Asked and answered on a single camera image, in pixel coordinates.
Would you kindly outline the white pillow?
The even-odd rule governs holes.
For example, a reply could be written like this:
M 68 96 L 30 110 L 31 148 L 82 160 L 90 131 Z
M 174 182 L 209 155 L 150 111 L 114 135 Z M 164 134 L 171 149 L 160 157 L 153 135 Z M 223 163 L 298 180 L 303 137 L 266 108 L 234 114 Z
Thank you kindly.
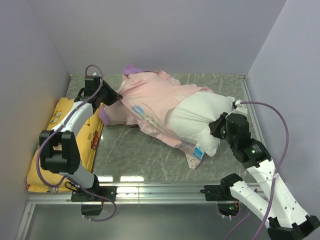
M 198 91 L 170 110 L 165 123 L 183 142 L 198 145 L 213 157 L 220 140 L 211 135 L 209 123 L 216 121 L 222 113 L 230 113 L 234 101 L 232 96 Z

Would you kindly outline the purple princess print pillowcase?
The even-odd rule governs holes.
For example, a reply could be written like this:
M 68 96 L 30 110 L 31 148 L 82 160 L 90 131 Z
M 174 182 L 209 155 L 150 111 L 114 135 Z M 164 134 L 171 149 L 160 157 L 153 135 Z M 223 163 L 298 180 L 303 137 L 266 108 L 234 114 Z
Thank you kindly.
M 123 69 L 123 77 L 128 77 L 130 74 L 144 73 L 148 70 L 136 68 L 131 64 L 127 64 Z M 127 112 L 125 105 L 121 100 L 108 106 L 102 105 L 98 110 L 98 117 L 105 126 L 127 124 Z

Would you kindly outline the pink pillowcase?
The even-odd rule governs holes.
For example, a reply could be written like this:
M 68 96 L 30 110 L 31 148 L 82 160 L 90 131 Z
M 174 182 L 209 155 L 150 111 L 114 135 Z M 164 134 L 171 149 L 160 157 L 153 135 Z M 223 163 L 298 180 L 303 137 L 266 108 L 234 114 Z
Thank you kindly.
M 184 152 L 192 171 L 201 162 L 193 155 L 195 145 L 182 141 L 166 124 L 166 116 L 181 101 L 197 92 L 212 93 L 212 90 L 196 84 L 181 84 L 164 71 L 130 74 L 122 78 L 118 90 L 123 96 L 121 102 L 128 110 L 126 125 L 137 125 L 143 133 Z

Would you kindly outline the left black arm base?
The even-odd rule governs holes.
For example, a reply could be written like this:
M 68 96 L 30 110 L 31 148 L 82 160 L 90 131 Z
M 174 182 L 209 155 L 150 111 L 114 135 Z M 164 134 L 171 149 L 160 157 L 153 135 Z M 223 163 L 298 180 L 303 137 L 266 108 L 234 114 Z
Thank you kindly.
M 64 186 L 72 191 L 70 201 L 72 203 L 81 203 L 81 214 L 85 218 L 98 217 L 106 202 L 115 202 L 117 187 L 99 186 L 93 189 L 83 190 L 80 186 L 76 186 L 71 181 L 67 181 Z

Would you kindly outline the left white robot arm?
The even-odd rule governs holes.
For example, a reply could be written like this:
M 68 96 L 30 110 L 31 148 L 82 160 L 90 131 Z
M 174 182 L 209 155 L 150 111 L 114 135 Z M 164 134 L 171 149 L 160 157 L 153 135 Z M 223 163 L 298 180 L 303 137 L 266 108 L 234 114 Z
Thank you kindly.
M 39 150 L 36 156 L 36 172 L 48 187 L 58 187 L 42 176 L 41 171 L 61 175 L 81 189 L 89 201 L 96 201 L 101 195 L 100 183 L 96 175 L 86 170 L 81 163 L 81 155 L 76 137 L 86 121 L 97 111 L 101 104 L 110 106 L 121 100 L 98 75 L 86 75 L 84 87 L 74 99 L 70 111 L 52 130 L 43 130 L 39 135 Z

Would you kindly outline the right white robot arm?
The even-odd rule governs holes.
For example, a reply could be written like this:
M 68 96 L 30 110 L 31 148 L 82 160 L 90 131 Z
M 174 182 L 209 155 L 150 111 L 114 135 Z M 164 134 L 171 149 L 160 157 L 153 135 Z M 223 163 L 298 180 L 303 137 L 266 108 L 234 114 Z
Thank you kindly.
M 305 211 L 276 172 L 275 163 L 264 144 L 251 137 L 247 118 L 223 113 L 209 124 L 210 133 L 228 143 L 234 157 L 253 176 L 266 196 L 263 199 L 236 173 L 221 179 L 220 185 L 206 185 L 206 200 L 239 200 L 266 227 L 272 240 L 302 240 L 320 226 L 315 215 Z

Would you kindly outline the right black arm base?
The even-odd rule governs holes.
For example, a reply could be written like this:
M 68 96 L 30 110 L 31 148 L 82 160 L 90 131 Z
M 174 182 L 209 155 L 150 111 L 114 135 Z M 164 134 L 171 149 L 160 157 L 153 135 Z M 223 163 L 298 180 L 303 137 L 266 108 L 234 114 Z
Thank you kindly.
M 234 218 L 240 212 L 240 204 L 226 190 L 225 187 L 220 185 L 205 185 L 200 190 L 201 194 L 204 194 L 206 202 L 216 202 L 217 211 L 222 217 Z

